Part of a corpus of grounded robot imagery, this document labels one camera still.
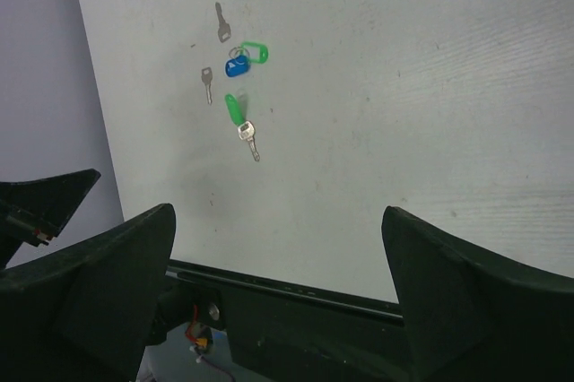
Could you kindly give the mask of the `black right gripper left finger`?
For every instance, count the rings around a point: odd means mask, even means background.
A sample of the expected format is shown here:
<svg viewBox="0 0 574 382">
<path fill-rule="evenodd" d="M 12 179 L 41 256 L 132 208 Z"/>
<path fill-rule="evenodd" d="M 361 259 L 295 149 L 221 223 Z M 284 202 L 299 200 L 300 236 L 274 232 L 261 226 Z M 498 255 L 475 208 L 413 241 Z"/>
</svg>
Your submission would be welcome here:
<svg viewBox="0 0 574 382">
<path fill-rule="evenodd" d="M 171 204 L 1 274 L 3 381 L 132 381 L 176 230 Z"/>
</svg>

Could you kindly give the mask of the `green framed key tag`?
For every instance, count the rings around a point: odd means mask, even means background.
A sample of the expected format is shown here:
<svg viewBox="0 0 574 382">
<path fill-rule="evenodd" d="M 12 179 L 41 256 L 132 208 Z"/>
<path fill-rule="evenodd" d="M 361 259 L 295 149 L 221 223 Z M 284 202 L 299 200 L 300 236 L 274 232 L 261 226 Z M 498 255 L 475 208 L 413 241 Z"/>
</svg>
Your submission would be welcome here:
<svg viewBox="0 0 574 382">
<path fill-rule="evenodd" d="M 244 41 L 240 44 L 240 48 L 252 64 L 264 64 L 269 58 L 269 49 L 265 44 Z"/>
</svg>

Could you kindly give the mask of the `blue plastic key fob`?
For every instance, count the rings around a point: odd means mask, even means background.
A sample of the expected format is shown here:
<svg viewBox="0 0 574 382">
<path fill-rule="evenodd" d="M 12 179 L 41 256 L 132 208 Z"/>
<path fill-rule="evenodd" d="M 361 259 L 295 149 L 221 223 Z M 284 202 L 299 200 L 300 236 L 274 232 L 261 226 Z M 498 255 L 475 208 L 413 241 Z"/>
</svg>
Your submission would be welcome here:
<svg viewBox="0 0 574 382">
<path fill-rule="evenodd" d="M 247 73 L 249 69 L 250 69 L 249 59 L 243 55 L 228 60 L 224 66 L 224 72 L 230 78 L 243 75 Z"/>
</svg>

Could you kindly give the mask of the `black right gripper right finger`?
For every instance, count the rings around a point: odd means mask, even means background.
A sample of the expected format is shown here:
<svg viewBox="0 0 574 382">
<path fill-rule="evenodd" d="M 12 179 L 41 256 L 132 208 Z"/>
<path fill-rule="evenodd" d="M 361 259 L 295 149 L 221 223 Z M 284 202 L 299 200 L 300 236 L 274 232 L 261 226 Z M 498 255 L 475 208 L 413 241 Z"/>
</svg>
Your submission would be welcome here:
<svg viewBox="0 0 574 382">
<path fill-rule="evenodd" d="M 422 381 L 571 381 L 573 281 L 389 206 L 389 269 Z"/>
</svg>

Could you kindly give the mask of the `green plastic key tag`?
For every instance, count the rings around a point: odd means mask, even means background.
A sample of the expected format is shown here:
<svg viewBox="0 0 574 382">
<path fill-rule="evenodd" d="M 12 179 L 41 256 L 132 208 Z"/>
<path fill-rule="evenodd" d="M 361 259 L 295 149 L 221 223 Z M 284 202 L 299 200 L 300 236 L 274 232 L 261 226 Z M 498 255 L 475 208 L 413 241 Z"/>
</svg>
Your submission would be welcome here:
<svg viewBox="0 0 574 382">
<path fill-rule="evenodd" d="M 232 123 L 235 126 L 244 124 L 245 118 L 238 100 L 231 93 L 226 94 L 224 100 Z"/>
</svg>

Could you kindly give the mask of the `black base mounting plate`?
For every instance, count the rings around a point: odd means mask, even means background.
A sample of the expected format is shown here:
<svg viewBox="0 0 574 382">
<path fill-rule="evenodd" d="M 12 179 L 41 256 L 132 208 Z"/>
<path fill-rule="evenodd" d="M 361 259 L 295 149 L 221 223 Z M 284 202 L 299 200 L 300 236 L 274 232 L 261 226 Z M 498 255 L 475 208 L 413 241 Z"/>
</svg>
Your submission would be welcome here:
<svg viewBox="0 0 574 382">
<path fill-rule="evenodd" d="M 273 381 L 415 381 L 395 303 L 172 260 L 196 321 L 234 363 Z"/>
</svg>

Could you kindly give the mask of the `dark grey key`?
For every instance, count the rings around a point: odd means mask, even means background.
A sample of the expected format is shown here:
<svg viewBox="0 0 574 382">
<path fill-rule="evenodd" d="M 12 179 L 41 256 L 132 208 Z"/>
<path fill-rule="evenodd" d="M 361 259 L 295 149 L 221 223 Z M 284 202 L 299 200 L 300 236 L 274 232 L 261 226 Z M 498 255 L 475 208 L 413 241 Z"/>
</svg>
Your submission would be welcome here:
<svg viewBox="0 0 574 382">
<path fill-rule="evenodd" d="M 221 43 L 224 43 L 231 38 L 231 27 L 223 17 L 222 5 L 219 2 L 215 3 L 215 11 L 218 19 L 218 39 Z"/>
</svg>

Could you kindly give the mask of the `small silver key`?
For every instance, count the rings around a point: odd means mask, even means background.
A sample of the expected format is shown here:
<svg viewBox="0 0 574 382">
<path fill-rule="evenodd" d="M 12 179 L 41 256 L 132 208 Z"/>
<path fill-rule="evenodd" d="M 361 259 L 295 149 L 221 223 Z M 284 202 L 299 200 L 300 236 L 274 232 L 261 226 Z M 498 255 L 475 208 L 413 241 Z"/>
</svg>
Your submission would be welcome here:
<svg viewBox="0 0 574 382">
<path fill-rule="evenodd" d="M 211 105 L 213 103 L 213 95 L 211 91 L 213 71 L 211 67 L 206 67 L 201 71 L 201 80 L 205 87 L 207 103 Z"/>
</svg>

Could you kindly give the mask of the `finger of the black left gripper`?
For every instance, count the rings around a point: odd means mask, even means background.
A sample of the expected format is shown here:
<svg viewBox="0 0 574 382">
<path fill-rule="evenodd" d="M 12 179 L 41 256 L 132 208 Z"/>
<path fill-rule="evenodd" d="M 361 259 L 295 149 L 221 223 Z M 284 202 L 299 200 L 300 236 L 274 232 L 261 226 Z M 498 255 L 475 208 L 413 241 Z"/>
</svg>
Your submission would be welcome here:
<svg viewBox="0 0 574 382">
<path fill-rule="evenodd" d="M 73 217 L 100 173 L 64 175 L 1 184 L 1 246 L 47 245 Z"/>
</svg>

